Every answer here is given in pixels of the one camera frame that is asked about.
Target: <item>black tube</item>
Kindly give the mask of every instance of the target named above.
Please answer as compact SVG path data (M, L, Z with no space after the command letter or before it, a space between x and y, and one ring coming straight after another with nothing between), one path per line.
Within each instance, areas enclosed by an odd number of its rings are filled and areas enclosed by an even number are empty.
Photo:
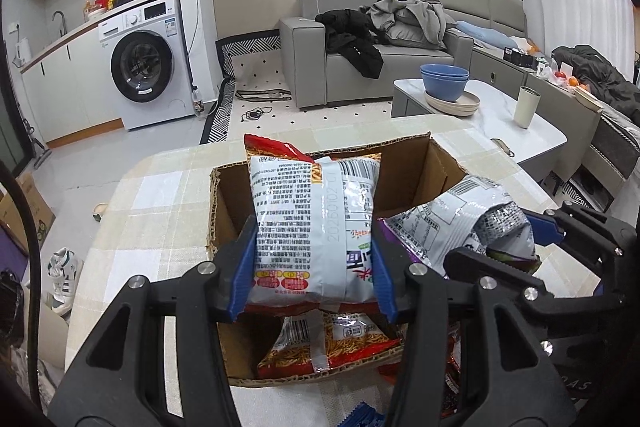
M42 411L40 390L38 387L38 328L40 326L40 292L42 280L40 273L40 245L36 233L36 224L31 215L27 198L20 185L14 179L11 171L0 160L0 184L5 188L13 200L15 208L20 214L20 220L27 236L27 250L29 251L29 277L31 279L31 294L29 299L29 317L27 331L27 375L31 400Z

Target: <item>blue bowl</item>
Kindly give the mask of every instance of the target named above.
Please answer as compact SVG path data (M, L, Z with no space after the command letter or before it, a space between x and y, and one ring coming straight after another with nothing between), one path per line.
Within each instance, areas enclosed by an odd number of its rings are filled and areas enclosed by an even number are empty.
M468 77L464 79L446 79L439 78L427 73L422 74L424 90L428 92L433 98L445 100L446 102L455 102L457 99L459 99L465 90L465 86L468 80Z
M420 66L420 73L432 74L451 80L468 80L469 72L465 68L449 66L447 64L424 64Z

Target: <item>plaid tablecloth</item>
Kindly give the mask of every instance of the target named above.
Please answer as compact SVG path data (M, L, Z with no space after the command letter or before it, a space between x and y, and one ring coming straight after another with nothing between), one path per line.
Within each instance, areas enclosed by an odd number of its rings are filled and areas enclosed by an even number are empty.
M430 131L468 172L501 183L519 206L535 212L556 205L544 190L488 138L451 116L412 116L380 123L294 130L272 135L303 152L362 146ZM241 141L159 153L140 162L118 184L88 253L78 284L66 344L69 366L102 312L132 275L179 277L207 258L209 175L245 160ZM590 295L597 277L557 247L540 248L537 275L556 296ZM180 412L173 323L167 319L165 373L168 408ZM242 424L333 427L365 400L384 409L389 387L361 369L320 382L263 389L232 388ZM305 410L305 419L299 411Z

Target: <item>sneaker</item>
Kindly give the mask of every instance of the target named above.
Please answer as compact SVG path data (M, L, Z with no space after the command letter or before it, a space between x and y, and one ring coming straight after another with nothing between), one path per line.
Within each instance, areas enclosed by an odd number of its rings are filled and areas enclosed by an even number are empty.
M53 311L65 315L74 304L76 286L84 264L75 253L61 248L51 256L47 272L53 283Z

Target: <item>blue pillow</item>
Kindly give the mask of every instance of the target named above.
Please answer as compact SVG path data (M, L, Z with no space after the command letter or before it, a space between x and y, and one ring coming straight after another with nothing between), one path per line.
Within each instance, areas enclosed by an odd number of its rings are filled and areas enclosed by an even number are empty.
M458 21L456 24L461 32L466 33L479 41L491 44L496 48L500 48L502 50L504 48L518 48L518 45L513 39L508 38L507 35L500 33L497 30L481 28L480 26L474 26L473 24L469 24L464 21Z

